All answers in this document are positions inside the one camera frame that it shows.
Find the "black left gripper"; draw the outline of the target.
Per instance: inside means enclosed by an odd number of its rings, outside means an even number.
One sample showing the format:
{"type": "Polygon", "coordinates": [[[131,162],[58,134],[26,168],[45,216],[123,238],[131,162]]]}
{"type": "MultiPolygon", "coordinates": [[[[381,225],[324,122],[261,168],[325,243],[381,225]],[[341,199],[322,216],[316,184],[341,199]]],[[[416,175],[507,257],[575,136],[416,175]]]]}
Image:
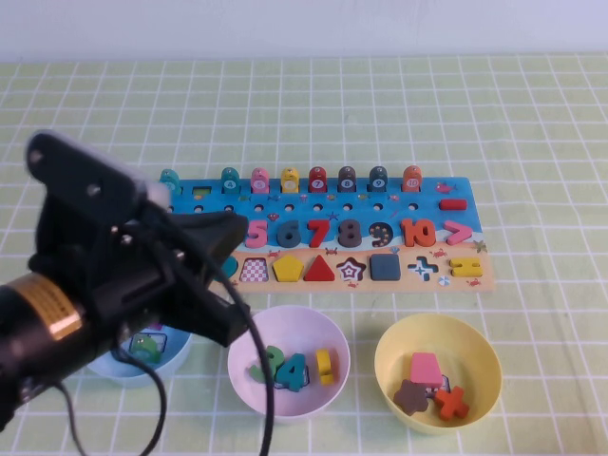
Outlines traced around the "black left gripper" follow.
{"type": "Polygon", "coordinates": [[[28,266],[64,288],[101,328],[153,321],[230,346],[247,331],[241,308],[208,287],[245,239],[234,212],[179,215],[145,203],[125,222],[93,219],[48,195],[28,266]]]}

